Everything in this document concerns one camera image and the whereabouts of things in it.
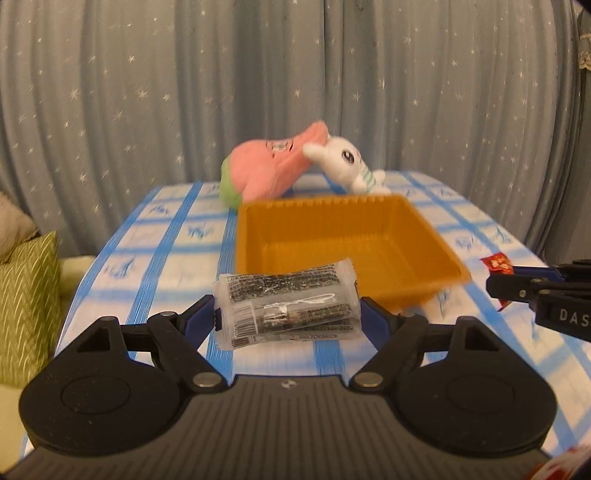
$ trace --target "plush toy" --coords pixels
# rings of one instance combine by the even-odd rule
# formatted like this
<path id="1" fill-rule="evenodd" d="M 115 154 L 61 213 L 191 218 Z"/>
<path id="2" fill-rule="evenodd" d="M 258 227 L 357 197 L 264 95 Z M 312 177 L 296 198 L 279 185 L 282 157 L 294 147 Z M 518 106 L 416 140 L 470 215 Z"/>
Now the plush toy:
<path id="1" fill-rule="evenodd" d="M 328 136 L 324 122 L 315 122 L 294 138 L 241 143 L 222 163 L 220 198 L 237 209 L 242 202 L 283 195 L 312 166 L 302 152 L 304 144 L 322 147 Z"/>
<path id="2" fill-rule="evenodd" d="M 346 138 L 329 136 L 326 145 L 306 143 L 303 152 L 320 166 L 329 179 L 342 185 L 350 193 L 390 194 L 390 190 L 382 185 L 386 172 L 372 172 L 359 150 Z"/>

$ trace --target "plush toy eye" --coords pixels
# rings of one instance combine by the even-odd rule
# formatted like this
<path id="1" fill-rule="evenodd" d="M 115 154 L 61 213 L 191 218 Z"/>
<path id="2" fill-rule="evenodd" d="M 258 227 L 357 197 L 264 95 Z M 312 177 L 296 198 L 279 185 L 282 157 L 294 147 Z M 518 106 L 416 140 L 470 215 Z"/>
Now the plush toy eye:
<path id="1" fill-rule="evenodd" d="M 343 160 L 345 160 L 347 163 L 355 163 L 355 157 L 349 150 L 343 150 L 341 156 L 343 157 Z"/>

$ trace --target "pink plush toy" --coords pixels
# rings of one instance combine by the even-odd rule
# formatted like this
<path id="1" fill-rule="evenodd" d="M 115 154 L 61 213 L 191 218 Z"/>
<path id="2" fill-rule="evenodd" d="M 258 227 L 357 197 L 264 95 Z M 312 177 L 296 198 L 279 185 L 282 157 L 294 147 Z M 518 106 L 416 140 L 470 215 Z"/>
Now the pink plush toy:
<path id="1" fill-rule="evenodd" d="M 294 138 L 241 143 L 222 163 L 220 198 L 237 209 L 242 202 L 283 195 L 312 166 L 302 152 L 304 144 L 324 146 L 328 137 L 328 129 L 320 121 Z"/>

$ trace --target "tablecloth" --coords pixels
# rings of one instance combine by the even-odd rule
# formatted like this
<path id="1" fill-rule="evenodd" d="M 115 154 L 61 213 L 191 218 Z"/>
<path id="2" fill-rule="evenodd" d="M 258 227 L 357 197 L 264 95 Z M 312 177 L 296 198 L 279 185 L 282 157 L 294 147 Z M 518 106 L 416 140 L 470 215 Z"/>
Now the tablecloth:
<path id="1" fill-rule="evenodd" d="M 577 339 L 533 323 L 526 305 L 499 303 L 485 291 L 488 271 L 480 258 L 498 251 L 515 265 L 543 266 L 488 215 L 445 184 L 420 173 L 388 172 L 385 184 L 408 198 L 470 268 L 473 282 L 440 292 L 415 311 L 431 322 L 454 323 L 474 315 L 533 365 L 554 388 L 559 409 L 544 444 L 559 454 L 591 441 L 591 349 Z M 218 198 L 219 184 L 195 183 L 153 190 L 114 234 L 84 277 L 61 334 L 58 351 L 97 317 L 121 323 L 146 321 L 163 310 L 182 312 L 222 273 L 232 273 L 236 213 Z M 306 174 L 286 196 L 342 193 L 321 174 Z M 210 336 L 200 353 L 228 381 L 235 374 L 340 374 L 347 381 L 371 356 L 363 338 L 338 342 L 264 343 L 221 351 Z M 131 353 L 149 362 L 147 353 Z M 428 354 L 436 361 L 441 354 Z"/>

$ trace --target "pillow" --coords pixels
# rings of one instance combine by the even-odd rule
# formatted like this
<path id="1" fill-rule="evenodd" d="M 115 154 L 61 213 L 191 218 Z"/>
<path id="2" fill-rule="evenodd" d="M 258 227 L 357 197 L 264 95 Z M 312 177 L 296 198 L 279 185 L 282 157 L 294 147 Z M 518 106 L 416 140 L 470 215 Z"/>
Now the pillow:
<path id="1" fill-rule="evenodd" d="M 0 264 L 0 383 L 23 387 L 49 361 L 61 327 L 56 233 Z"/>
<path id="2" fill-rule="evenodd" d="M 33 220 L 0 192 L 0 262 L 6 260 L 16 245 L 32 238 L 36 231 Z"/>

